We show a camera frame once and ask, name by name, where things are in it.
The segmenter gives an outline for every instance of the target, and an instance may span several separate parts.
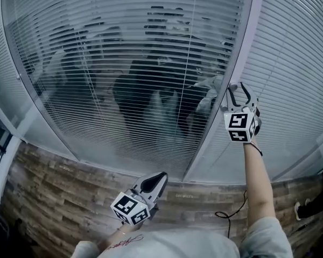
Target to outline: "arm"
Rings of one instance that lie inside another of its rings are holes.
[[[109,238],[106,240],[101,241],[98,244],[98,249],[100,253],[102,253],[104,250],[106,250],[113,242],[119,241],[121,238],[123,238],[126,234],[139,230],[142,226],[142,223],[137,226],[130,226],[128,224],[123,224],[117,231],[115,231]]]
[[[248,226],[264,217],[275,217],[273,191],[259,151],[244,144],[245,176],[248,192]]]

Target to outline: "gray shirt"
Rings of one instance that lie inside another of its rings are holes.
[[[292,258],[292,249],[279,221],[265,217],[247,232],[239,250],[228,238],[214,231],[191,228],[135,231],[125,235],[102,254],[91,242],[80,242],[72,258]]]

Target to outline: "window blinds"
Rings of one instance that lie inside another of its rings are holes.
[[[269,175],[285,178],[323,138],[323,0],[263,0],[242,81],[259,97]],[[191,180],[245,181],[243,148],[223,123],[199,165]]]
[[[31,96],[78,159],[179,179],[235,47],[243,2],[4,0],[3,16]]]

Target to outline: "shirt sleeve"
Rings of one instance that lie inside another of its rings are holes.
[[[293,258],[286,234],[274,217],[262,218],[248,229],[240,254],[241,258]]]
[[[99,249],[95,243],[81,241],[76,245],[71,258],[97,258],[99,254]]]

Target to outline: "fiducial marker cube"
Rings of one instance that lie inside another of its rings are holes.
[[[131,226],[140,224],[151,216],[146,204],[123,192],[118,194],[110,207],[118,219]]]
[[[254,113],[224,113],[224,120],[231,141],[251,142],[256,128]]]

